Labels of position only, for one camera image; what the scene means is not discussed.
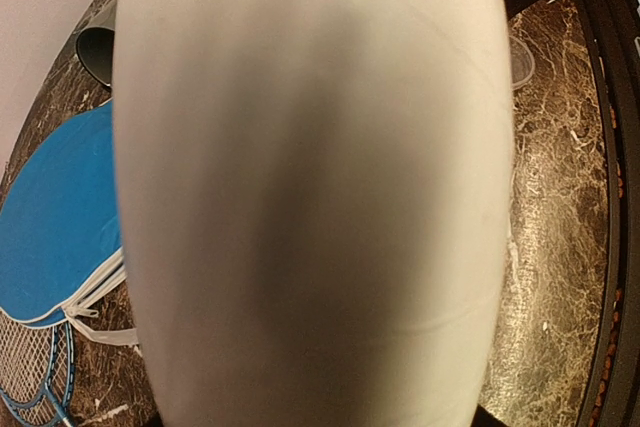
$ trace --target gray cup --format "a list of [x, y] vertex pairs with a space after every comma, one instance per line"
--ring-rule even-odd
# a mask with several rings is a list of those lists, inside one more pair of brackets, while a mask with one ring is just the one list
[[111, 89], [117, 0], [109, 1], [76, 39], [78, 59], [98, 82]]

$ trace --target white plastic surface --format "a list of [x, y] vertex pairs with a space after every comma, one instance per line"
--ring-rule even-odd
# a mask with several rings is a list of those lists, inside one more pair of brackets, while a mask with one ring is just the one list
[[512, 153], [502, 0], [119, 0], [117, 178], [166, 425], [468, 426]]

